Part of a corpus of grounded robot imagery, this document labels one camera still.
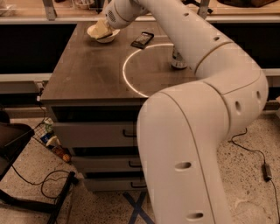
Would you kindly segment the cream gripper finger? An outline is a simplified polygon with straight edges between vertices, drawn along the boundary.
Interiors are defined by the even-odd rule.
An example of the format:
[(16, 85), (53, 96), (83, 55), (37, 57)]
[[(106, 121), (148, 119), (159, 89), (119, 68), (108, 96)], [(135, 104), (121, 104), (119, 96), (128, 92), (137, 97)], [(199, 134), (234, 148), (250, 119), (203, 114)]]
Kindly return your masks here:
[(106, 19), (100, 19), (95, 24), (95, 26), (100, 30), (100, 33), (101, 33), (99, 39), (112, 34), (112, 29), (109, 25), (109, 22)]

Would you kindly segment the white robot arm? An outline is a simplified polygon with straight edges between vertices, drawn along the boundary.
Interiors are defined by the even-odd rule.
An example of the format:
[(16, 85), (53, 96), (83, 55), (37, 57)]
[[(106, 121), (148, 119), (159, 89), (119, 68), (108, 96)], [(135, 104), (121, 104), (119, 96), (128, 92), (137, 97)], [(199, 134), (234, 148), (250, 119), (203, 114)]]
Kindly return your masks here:
[(156, 223), (232, 224), (216, 150), (261, 114), (268, 97), (263, 70), (181, 0), (111, 0), (103, 12), (115, 29), (151, 13), (197, 77), (150, 96), (138, 115)]

